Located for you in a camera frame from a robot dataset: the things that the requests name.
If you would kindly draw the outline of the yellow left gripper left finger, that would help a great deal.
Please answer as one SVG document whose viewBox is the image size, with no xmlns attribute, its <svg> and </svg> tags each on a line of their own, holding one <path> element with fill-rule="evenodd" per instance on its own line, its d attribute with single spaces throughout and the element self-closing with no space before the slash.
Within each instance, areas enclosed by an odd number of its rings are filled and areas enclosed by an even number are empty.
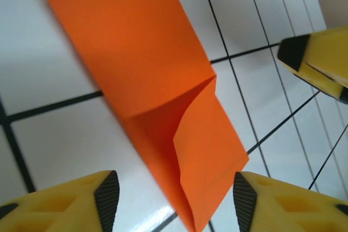
<svg viewBox="0 0 348 232">
<path fill-rule="evenodd" d="M 120 186 L 100 171 L 0 205 L 0 232 L 113 232 Z"/>
</svg>

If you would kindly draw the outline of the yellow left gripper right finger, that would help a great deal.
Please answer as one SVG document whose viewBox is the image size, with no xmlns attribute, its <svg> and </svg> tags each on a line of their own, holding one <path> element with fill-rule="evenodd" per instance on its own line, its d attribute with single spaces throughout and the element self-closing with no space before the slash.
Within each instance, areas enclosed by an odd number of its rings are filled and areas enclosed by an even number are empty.
<svg viewBox="0 0 348 232">
<path fill-rule="evenodd" d="M 237 172 L 240 232 L 348 232 L 348 202 L 253 172 Z"/>
</svg>

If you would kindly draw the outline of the orange cloth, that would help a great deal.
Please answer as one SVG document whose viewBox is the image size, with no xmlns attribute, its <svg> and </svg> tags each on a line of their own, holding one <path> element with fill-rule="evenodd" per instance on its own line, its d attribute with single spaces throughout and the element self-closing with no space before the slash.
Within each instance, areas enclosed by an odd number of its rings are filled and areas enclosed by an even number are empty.
<svg viewBox="0 0 348 232">
<path fill-rule="evenodd" d="M 48 0 L 190 232 L 202 232 L 247 153 L 179 0 Z"/>
</svg>

